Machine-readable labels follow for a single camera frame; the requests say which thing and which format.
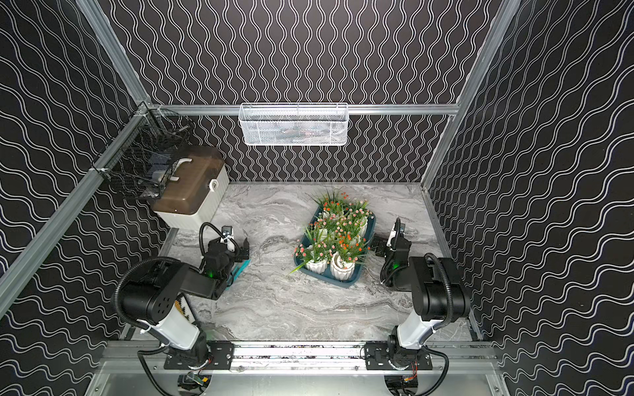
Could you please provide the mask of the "potted orange gypsophila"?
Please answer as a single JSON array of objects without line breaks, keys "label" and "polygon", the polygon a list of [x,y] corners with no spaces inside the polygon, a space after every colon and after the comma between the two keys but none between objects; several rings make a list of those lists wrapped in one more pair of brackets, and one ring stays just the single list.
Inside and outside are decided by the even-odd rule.
[{"label": "potted orange gypsophila", "polygon": [[368,241],[359,235],[342,234],[331,251],[330,270],[335,280],[349,281],[368,250]]}]

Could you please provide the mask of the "teal plastic tray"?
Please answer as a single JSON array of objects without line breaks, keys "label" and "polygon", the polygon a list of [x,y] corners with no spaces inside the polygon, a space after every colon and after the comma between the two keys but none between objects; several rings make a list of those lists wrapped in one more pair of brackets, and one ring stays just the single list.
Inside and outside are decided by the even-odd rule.
[{"label": "teal plastic tray", "polygon": [[[366,228],[366,232],[364,234],[364,238],[367,241],[371,241],[371,239],[373,238],[374,235],[374,231],[375,231],[375,225],[376,225],[376,217],[374,215],[371,215],[368,219],[368,223],[367,223],[367,228]],[[331,284],[331,285],[336,285],[337,287],[341,287],[341,288],[349,288],[351,287],[354,283],[356,283],[363,272],[363,265],[364,265],[364,258],[360,258],[358,260],[358,263],[355,265],[355,269],[351,275],[351,277],[348,280],[337,280],[332,272],[331,272],[331,267],[330,264],[327,265],[327,267],[325,268],[325,271],[322,274],[316,273],[316,272],[312,272],[310,270],[308,270],[306,267],[302,266],[302,262],[303,259],[302,257],[296,257],[294,256],[294,263],[296,265],[296,269],[309,276],[309,277],[314,277],[320,281],[323,281],[325,283]]]}]

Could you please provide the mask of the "potted red gypsophila plant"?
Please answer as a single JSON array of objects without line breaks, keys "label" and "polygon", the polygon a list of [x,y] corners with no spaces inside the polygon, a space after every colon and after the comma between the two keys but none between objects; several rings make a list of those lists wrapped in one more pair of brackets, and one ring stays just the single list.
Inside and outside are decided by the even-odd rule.
[{"label": "potted red gypsophila plant", "polygon": [[322,219],[342,215],[349,207],[348,194],[335,189],[313,195],[311,199],[320,207]]}]

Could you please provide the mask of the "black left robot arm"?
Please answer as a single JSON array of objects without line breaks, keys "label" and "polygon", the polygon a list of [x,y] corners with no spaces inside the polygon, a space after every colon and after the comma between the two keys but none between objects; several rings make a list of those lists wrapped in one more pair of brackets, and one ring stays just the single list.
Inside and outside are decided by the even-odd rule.
[{"label": "black left robot arm", "polygon": [[187,367],[204,366],[211,358],[206,333],[189,322],[176,301],[181,293],[219,300],[236,279],[235,266],[249,260],[250,245],[234,239],[213,239],[193,267],[172,257],[150,257],[131,267],[115,288],[112,302],[120,319],[150,333],[171,356]]}]

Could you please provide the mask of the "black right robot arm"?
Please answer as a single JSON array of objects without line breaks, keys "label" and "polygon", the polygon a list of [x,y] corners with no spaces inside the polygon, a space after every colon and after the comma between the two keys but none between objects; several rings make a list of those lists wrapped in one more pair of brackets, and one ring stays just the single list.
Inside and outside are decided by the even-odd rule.
[{"label": "black right robot arm", "polygon": [[455,263],[447,257],[409,254],[411,242],[403,236],[375,237],[370,249],[385,259],[380,280],[388,290],[410,293],[413,311],[394,327],[385,342],[368,342],[363,348],[366,368],[429,370],[431,352],[426,343],[434,334],[470,313],[470,302]]}]

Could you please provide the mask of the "potted pink gypsophila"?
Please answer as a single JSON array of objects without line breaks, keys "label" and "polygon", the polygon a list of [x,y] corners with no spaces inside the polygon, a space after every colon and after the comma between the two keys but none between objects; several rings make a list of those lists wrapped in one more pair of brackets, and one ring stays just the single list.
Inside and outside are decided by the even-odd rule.
[{"label": "potted pink gypsophila", "polygon": [[348,222],[357,231],[359,237],[363,237],[368,229],[368,221],[373,217],[373,213],[368,209],[367,200],[352,200],[348,204],[346,211]]},{"label": "potted pink gypsophila", "polygon": [[305,228],[303,239],[298,241],[293,251],[297,263],[292,273],[302,269],[319,275],[325,273],[332,251],[330,245],[321,237],[321,232],[322,229],[314,229],[310,225]]},{"label": "potted pink gypsophila", "polygon": [[325,212],[318,215],[314,224],[316,239],[324,242],[328,238],[353,237],[353,219],[351,214]]}]

